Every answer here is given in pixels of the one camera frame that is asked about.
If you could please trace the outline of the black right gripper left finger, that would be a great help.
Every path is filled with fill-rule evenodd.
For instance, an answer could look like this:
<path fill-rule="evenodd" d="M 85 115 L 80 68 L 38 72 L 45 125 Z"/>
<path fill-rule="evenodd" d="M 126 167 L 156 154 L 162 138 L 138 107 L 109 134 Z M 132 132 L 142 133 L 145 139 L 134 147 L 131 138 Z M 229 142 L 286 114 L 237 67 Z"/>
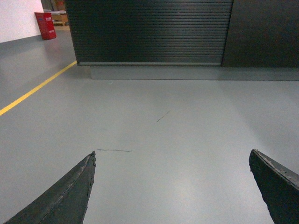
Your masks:
<path fill-rule="evenodd" d="M 86 156 L 7 224 L 81 224 L 91 195 L 96 153 Z"/>

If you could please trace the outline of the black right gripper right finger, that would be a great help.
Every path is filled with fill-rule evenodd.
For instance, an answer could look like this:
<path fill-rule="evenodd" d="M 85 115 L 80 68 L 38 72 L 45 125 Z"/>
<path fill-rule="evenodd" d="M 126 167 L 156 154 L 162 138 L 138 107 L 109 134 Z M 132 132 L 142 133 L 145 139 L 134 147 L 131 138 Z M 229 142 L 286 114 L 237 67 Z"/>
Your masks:
<path fill-rule="evenodd" d="M 299 222 L 299 175 L 253 149 L 249 156 L 250 171 L 276 224 Z"/>

